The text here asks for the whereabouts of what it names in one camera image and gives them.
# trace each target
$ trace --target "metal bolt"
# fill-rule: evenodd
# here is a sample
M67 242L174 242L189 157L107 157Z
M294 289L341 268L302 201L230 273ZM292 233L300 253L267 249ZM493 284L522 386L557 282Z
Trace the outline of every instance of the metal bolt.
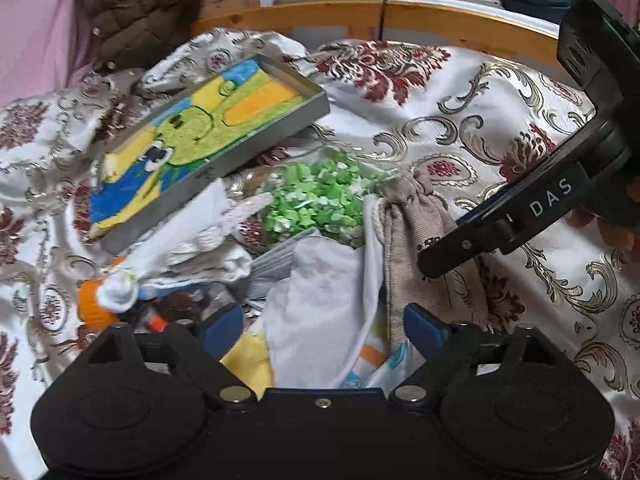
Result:
M424 391L424 388L421 388L420 386L414 386L412 384L396 388L395 393L398 399L406 400L407 402L418 402L419 400L423 400L427 395L427 392Z
M251 397L251 390L244 386L227 386L220 390L220 399L226 402L243 402Z
M329 399L316 399L316 406L318 408L328 408L331 405Z

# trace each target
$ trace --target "wooden headboard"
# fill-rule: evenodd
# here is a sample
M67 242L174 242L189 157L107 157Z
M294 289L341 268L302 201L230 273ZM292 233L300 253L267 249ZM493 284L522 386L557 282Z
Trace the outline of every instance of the wooden headboard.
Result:
M518 54L558 65L558 40L501 16L437 4L389 1L385 27L444 36L450 44L494 56L513 59ZM372 40L380 20L380 1L315 1L274 7L258 7L198 20L193 35L214 27L240 30L276 30L287 34L295 27L346 27L347 38Z

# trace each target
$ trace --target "floral bedspread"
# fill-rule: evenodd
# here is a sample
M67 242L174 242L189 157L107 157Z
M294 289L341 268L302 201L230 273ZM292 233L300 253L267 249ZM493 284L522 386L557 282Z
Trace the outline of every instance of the floral bedspread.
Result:
M321 84L332 106L265 163L334 140L369 162L426 160L455 216L593 113L580 92L460 48L345 40L309 53L279 34L228 30L194 38L144 74L89 75L77 87L8 105L0 110L0 479L44 472L31 408L95 337L76 306L78 283L106 259L86 237L95 153L172 94L254 52ZM231 177L230 190L241 192L250 177ZM254 226L243 232L248 244L260 243ZM564 222L478 264L494 327L532 322L574 361L616 411L603 469L614 479L640 477L638 264L606 247L593 227Z

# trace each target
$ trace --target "painting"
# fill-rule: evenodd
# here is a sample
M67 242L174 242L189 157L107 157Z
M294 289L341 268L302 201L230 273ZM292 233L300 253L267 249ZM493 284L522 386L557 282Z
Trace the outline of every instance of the painting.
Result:
M91 236L103 234L305 99L247 59L178 99L104 156L90 199Z

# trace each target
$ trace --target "gray box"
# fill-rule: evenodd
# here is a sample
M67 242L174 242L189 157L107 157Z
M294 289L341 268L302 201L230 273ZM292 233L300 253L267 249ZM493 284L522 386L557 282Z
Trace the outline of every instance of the gray box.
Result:
M274 61L261 54L256 54L247 59L255 60L258 66L268 75L297 91L302 97L306 98L305 102L277 120L264 124L252 134L242 137L215 153L208 164L171 185L158 198L127 221L114 226L101 240L102 248L107 252L113 255L120 254L149 229L167 218L171 213L182 208L210 182L233 172L254 158L254 156L303 130L329 113L329 101L321 86L309 81L309 79L284 65L284 63ZM154 120L171 109L175 103L188 97L219 75L216 74L199 85L180 92L168 104L137 124L129 135L123 135L108 145L105 152L117 152L119 147L123 146L136 134L144 132ZM98 170L100 176L102 176L103 162L104 160L100 162Z

